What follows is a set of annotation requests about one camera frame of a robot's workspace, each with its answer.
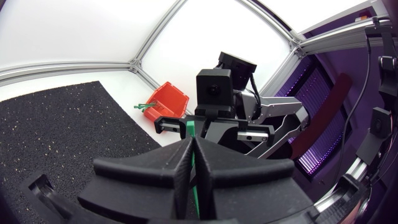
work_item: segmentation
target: orange plastic bin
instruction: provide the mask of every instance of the orange plastic bin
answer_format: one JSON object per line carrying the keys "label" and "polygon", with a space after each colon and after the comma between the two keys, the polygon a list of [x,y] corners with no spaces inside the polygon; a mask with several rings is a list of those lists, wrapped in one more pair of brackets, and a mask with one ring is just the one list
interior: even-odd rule
{"label": "orange plastic bin", "polygon": [[187,109],[189,97],[171,83],[166,82],[155,90],[147,103],[156,105],[145,109],[144,116],[155,121],[160,116],[181,118]]}

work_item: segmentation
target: white backdrop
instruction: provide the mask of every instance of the white backdrop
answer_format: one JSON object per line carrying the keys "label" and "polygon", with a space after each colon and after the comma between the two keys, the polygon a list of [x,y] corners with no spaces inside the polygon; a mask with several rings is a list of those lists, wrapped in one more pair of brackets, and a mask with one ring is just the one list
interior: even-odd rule
{"label": "white backdrop", "polygon": [[27,63],[132,59],[174,0],[9,0],[0,69]]}
{"label": "white backdrop", "polygon": [[201,69],[215,67],[221,51],[256,63],[254,77],[261,89],[288,55],[289,45],[238,1],[188,0],[153,43],[142,67],[161,85],[169,81],[187,94],[193,111],[195,77]]}

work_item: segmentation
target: cable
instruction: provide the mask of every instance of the cable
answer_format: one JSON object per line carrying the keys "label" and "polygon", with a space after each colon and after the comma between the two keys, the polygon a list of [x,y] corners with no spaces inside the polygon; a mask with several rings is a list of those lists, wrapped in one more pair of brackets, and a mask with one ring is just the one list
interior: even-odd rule
{"label": "cable", "polygon": [[[394,140],[392,141],[392,143],[395,142],[396,137],[397,137],[397,133],[396,133],[396,135],[395,135]],[[398,156],[398,152],[396,153],[396,156],[394,156],[394,159],[392,160],[392,162],[390,163],[390,165],[387,167],[386,171],[384,171],[384,173],[381,174],[380,177],[379,177],[372,185],[375,185],[379,180],[381,180],[381,178],[387,173],[387,171],[390,169],[390,167],[394,164],[395,160],[397,159],[397,156]]]}
{"label": "cable", "polygon": [[251,120],[254,121],[255,119],[258,119],[261,115],[261,99],[260,99],[260,94],[257,91],[256,83],[254,82],[253,73],[250,76],[250,83],[251,83],[251,87],[254,90],[254,96],[256,97],[256,101],[257,101],[257,110],[254,112],[254,114],[251,118]]}
{"label": "cable", "polygon": [[358,99],[356,100],[356,103],[354,104],[353,109],[352,109],[351,112],[349,113],[349,115],[348,115],[348,117],[347,117],[347,120],[346,120],[346,122],[345,122],[345,124],[344,124],[343,139],[341,140],[341,149],[340,149],[340,152],[339,152],[339,153],[340,153],[340,158],[339,158],[339,161],[338,161],[337,171],[336,171],[336,173],[335,173],[335,177],[333,178],[333,182],[331,183],[331,184],[332,184],[332,187],[334,186],[334,184],[335,184],[335,182],[336,182],[336,180],[337,180],[338,174],[340,173],[341,162],[343,161],[344,143],[345,143],[345,139],[346,139],[346,131],[347,131],[347,126],[348,126],[348,123],[349,123],[349,119],[350,119],[351,116],[353,115],[353,113],[354,113],[356,107],[357,107],[358,104],[359,104],[359,101],[361,101],[361,98],[362,98],[362,96],[363,96],[363,93],[365,92],[366,86],[368,85],[369,73],[370,73],[370,70],[371,70],[371,48],[370,48],[370,43],[369,43],[368,37],[366,37],[366,42],[367,42],[367,44],[368,44],[368,70],[367,70],[367,72],[366,72],[366,78],[365,78],[365,82],[364,82],[363,87],[362,87],[362,91],[361,91],[361,93],[359,94],[359,97],[358,97]]}

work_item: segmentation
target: speckled black mat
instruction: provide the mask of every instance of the speckled black mat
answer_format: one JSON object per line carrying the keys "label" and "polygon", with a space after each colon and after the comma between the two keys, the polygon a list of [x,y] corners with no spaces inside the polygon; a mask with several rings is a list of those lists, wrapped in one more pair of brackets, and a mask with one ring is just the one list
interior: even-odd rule
{"label": "speckled black mat", "polygon": [[[43,222],[19,190],[34,171],[44,171],[59,194],[78,203],[94,176],[94,158],[135,156],[158,147],[99,82],[0,102],[0,191],[21,223]],[[190,204],[187,216],[194,212]]]}

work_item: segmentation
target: black plastic part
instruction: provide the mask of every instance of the black plastic part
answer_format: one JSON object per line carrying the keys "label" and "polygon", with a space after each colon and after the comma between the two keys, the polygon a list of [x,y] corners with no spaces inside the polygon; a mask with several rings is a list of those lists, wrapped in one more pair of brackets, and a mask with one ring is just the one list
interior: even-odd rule
{"label": "black plastic part", "polygon": [[343,175],[335,187],[335,192],[333,192],[333,194],[338,192],[340,198],[321,212],[315,221],[317,223],[339,223],[364,199],[366,190],[366,187],[351,175]]}
{"label": "black plastic part", "polygon": [[223,64],[223,69],[231,70],[232,84],[234,90],[244,90],[250,76],[256,71],[257,65],[234,55],[224,52],[218,57],[219,63]]}
{"label": "black plastic part", "polygon": [[370,133],[385,139],[391,135],[391,112],[373,108]]}
{"label": "black plastic part", "polygon": [[171,117],[165,117],[165,116],[160,116],[158,117],[154,124],[155,124],[155,130],[157,134],[162,133],[163,129],[161,124],[167,123],[167,124],[175,124],[180,126],[180,137],[181,139],[185,138],[185,132],[187,131],[187,127],[184,122],[181,121],[180,118],[171,118]]}
{"label": "black plastic part", "polygon": [[120,222],[184,219],[192,141],[189,137],[135,157],[95,159],[96,176],[79,202]]}
{"label": "black plastic part", "polygon": [[371,165],[380,152],[380,148],[391,136],[391,113],[381,108],[373,108],[371,128],[364,138],[356,155],[367,165]]}
{"label": "black plastic part", "polygon": [[36,172],[23,181],[21,190],[33,208],[49,223],[118,223],[61,197],[42,172]]}
{"label": "black plastic part", "polygon": [[368,166],[370,166],[373,160],[376,158],[384,140],[385,139],[378,138],[368,132],[361,146],[356,151],[356,155],[360,159],[362,159]]}
{"label": "black plastic part", "polygon": [[210,119],[234,118],[231,71],[202,69],[197,75],[197,100],[195,115]]}
{"label": "black plastic part", "polygon": [[255,159],[203,138],[196,142],[201,219],[268,223],[312,207],[291,178],[294,163],[290,159]]}

